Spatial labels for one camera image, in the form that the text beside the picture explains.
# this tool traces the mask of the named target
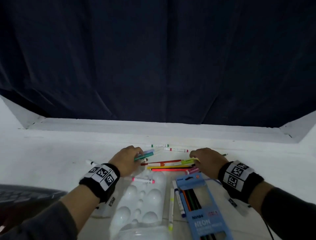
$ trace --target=white plastic palette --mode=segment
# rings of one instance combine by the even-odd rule
[[[153,226],[162,221],[166,176],[146,169],[135,177],[153,179],[155,183],[135,181],[124,186],[123,196],[111,221],[112,229]]]

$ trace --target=person's right hand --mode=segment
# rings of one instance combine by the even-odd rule
[[[196,157],[194,160],[195,166],[198,167],[202,173],[209,178],[218,179],[218,172],[228,160],[219,152],[210,148],[200,148],[190,152],[190,157]]]

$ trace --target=black cable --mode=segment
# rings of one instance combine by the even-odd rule
[[[262,218],[262,220],[264,221],[265,225],[267,226],[267,229],[268,229],[268,231],[270,233],[270,236],[271,236],[272,240],[274,240],[274,237],[273,237],[273,235],[272,235],[272,233],[270,231],[270,228],[269,228],[268,224],[265,222],[265,220],[263,218]]]

